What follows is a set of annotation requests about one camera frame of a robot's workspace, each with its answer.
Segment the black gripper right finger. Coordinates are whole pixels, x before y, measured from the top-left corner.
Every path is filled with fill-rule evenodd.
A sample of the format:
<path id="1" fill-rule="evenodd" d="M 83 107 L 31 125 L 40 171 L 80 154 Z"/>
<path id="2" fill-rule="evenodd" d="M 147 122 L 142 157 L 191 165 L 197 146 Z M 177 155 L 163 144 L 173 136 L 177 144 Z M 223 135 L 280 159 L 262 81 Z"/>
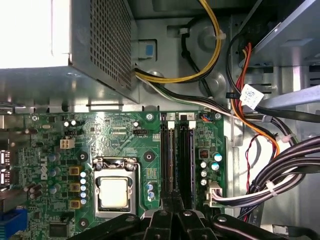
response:
<path id="1" fill-rule="evenodd" d="M 279 236 L 226 214 L 210 220 L 186 209 L 180 191 L 174 191 L 174 210 L 183 240 L 278 240 Z"/>

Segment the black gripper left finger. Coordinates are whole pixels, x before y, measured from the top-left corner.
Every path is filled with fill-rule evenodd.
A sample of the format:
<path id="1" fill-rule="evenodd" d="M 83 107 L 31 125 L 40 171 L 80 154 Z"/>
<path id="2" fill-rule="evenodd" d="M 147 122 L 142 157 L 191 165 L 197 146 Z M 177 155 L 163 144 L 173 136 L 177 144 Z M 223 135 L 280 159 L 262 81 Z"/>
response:
<path id="1" fill-rule="evenodd" d="M 160 209 L 139 217 L 125 213 L 72 237 L 73 240 L 170 240 L 176 192 L 160 194 Z"/>

